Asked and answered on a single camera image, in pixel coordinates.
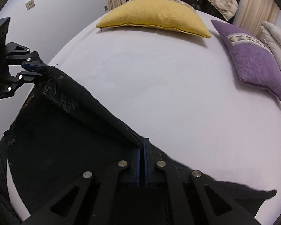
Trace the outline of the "beige curtain right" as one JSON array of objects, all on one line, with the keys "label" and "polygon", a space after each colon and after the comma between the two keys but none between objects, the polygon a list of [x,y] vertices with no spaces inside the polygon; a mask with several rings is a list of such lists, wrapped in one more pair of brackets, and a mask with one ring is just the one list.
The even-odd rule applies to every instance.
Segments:
[{"label": "beige curtain right", "polygon": [[280,9],[274,0],[240,0],[233,25],[260,37],[260,23],[267,21],[274,24]]}]

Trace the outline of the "white bed sheet mattress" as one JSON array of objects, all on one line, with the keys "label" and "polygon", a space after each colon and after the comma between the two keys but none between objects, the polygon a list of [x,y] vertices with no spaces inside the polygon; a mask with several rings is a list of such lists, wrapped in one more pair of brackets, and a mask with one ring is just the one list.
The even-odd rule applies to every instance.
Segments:
[{"label": "white bed sheet mattress", "polygon": [[240,81],[212,25],[218,19],[196,13],[209,39],[99,29],[100,17],[59,52],[55,68],[172,160],[215,181],[276,191],[255,219],[281,224],[281,101]]}]

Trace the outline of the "folded beige duvet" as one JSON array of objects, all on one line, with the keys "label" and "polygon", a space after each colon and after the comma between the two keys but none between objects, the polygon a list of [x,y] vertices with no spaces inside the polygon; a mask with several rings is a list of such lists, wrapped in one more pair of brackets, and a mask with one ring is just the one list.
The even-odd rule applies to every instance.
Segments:
[{"label": "folded beige duvet", "polygon": [[263,40],[271,50],[281,70],[281,29],[268,21],[262,21],[260,29]]}]

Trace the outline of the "wall socket plate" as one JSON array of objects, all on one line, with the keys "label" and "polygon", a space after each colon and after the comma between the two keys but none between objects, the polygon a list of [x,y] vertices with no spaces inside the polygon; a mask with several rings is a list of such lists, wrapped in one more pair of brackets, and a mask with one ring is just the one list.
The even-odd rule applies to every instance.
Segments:
[{"label": "wall socket plate", "polygon": [[33,7],[35,7],[34,0],[28,1],[27,3],[25,3],[25,6],[26,6],[26,9],[27,9],[27,10],[32,9]]}]

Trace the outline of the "yellow pillow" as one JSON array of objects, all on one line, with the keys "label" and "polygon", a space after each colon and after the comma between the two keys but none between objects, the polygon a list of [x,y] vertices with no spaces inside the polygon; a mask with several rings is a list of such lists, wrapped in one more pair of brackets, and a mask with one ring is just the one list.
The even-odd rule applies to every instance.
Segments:
[{"label": "yellow pillow", "polygon": [[98,29],[122,26],[211,37],[196,10],[181,0],[129,0],[108,12],[96,25]]}]

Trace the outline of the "black jeans pants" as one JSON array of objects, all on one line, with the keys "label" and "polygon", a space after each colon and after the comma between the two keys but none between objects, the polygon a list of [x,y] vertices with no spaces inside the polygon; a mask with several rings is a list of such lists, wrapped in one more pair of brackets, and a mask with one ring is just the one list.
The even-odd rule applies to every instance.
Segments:
[{"label": "black jeans pants", "polygon": [[[102,177],[110,164],[130,160],[140,149],[140,185],[117,189],[107,224],[173,224],[168,191],[158,176],[146,186],[143,137],[113,116],[64,72],[52,66],[33,71],[34,81],[15,121],[0,141],[0,224],[23,224],[85,172]],[[174,164],[183,182],[192,171]],[[215,181],[254,218],[276,191]]]}]

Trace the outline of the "purple pillow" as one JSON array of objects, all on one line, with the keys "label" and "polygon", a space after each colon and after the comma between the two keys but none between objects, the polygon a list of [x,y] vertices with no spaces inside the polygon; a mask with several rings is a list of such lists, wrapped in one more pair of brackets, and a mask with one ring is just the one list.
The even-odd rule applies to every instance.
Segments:
[{"label": "purple pillow", "polygon": [[254,35],[212,19],[243,84],[267,90],[281,101],[281,70],[271,51]]}]

